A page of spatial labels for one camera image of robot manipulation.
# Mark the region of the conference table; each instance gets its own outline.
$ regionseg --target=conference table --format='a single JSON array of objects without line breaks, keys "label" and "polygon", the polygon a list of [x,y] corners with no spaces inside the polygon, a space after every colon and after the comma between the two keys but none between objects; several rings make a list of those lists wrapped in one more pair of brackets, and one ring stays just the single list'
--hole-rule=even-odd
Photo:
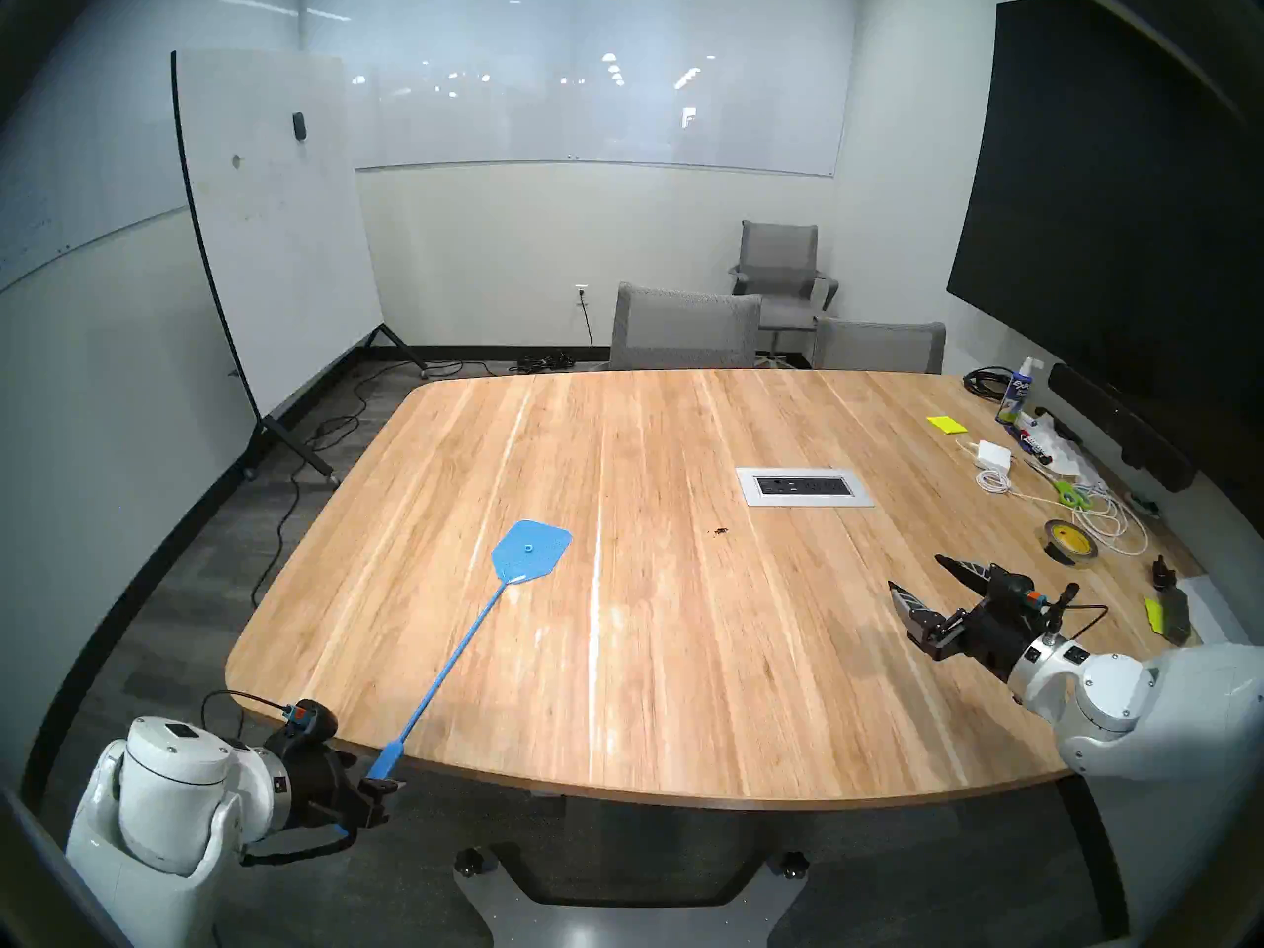
[{"label": "conference table", "polygon": [[[317,699],[340,739],[380,748],[495,590],[492,549],[536,520],[574,540],[551,574],[507,589],[456,664],[407,741],[426,766],[729,809],[940,801],[1069,774],[1050,728],[981,665],[909,642],[887,580],[945,614],[977,597],[935,554],[1049,595],[1074,580],[1079,602],[1110,607],[1085,645],[1146,660],[1169,648],[1143,605],[1154,556],[1202,571],[1159,525],[1145,556],[1052,560],[1043,525],[1069,511],[983,492],[961,447],[1007,440],[995,408],[959,378],[897,373],[422,386],[289,557],[226,683]],[[927,421],[940,415],[968,434]],[[752,508],[736,466],[851,469],[873,506]],[[1021,461],[1012,479],[1057,498]]]}]

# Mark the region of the white charger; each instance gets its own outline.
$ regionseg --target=white charger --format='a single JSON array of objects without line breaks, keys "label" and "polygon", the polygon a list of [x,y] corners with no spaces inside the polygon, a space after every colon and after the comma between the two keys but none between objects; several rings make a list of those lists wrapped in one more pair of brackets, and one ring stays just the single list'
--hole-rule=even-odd
[{"label": "white charger", "polygon": [[996,471],[1001,475],[1010,474],[1010,463],[1014,454],[1002,445],[994,445],[991,441],[980,441],[975,445],[975,464],[983,471]]}]

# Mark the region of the television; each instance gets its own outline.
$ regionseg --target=television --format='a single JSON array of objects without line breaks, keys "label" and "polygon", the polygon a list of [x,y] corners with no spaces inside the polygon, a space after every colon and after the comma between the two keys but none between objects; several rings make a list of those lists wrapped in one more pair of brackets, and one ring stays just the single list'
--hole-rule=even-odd
[{"label": "television", "polygon": [[1000,4],[948,291],[1101,388],[1264,533],[1258,135],[1092,0]]}]

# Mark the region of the floor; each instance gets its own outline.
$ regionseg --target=floor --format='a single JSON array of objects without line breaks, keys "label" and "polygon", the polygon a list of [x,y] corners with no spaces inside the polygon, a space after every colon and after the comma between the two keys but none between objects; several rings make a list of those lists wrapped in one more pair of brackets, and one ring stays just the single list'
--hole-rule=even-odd
[{"label": "floor", "polygon": [[[301,430],[358,404],[353,387],[382,369],[363,363]],[[492,364],[499,373],[507,364]],[[461,377],[478,377],[466,367]],[[399,367],[370,382],[360,426],[325,456],[345,474],[418,374]],[[142,714],[195,720],[224,686],[224,662],[250,617],[250,589],[276,549],[296,459],[276,449],[198,535],[124,635],[83,700],[42,810],[64,842],[101,748]],[[283,557],[329,498],[316,473],[286,525]],[[235,729],[239,710],[212,700],[210,728]],[[244,738],[265,728],[249,718]],[[451,878],[454,854],[489,846],[537,900],[719,902],[762,856],[799,849],[809,882],[774,930],[798,945],[1086,945],[1101,923],[1085,858],[1053,785],[963,801],[846,813],[727,813],[533,798],[526,791],[422,771],[391,822],[341,854],[230,873],[219,932],[231,945],[474,948],[490,933]],[[317,837],[293,834],[315,843]]]}]

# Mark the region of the green scissors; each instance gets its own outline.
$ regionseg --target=green scissors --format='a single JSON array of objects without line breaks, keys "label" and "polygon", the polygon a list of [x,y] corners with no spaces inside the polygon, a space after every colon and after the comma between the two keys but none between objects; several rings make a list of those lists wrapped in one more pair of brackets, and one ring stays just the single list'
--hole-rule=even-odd
[{"label": "green scissors", "polygon": [[1055,479],[1048,471],[1045,471],[1044,469],[1039,468],[1038,465],[1033,465],[1030,461],[1028,463],[1028,465],[1030,465],[1033,469],[1035,469],[1036,471],[1039,471],[1045,479],[1049,480],[1049,484],[1053,485],[1053,488],[1055,488],[1058,490],[1058,502],[1060,502],[1063,506],[1067,506],[1067,507],[1069,507],[1072,509],[1091,509],[1092,508],[1092,506],[1093,506],[1092,502],[1090,502],[1090,499],[1087,497],[1085,497],[1085,494],[1081,493],[1069,482],[1067,482],[1066,479]]}]

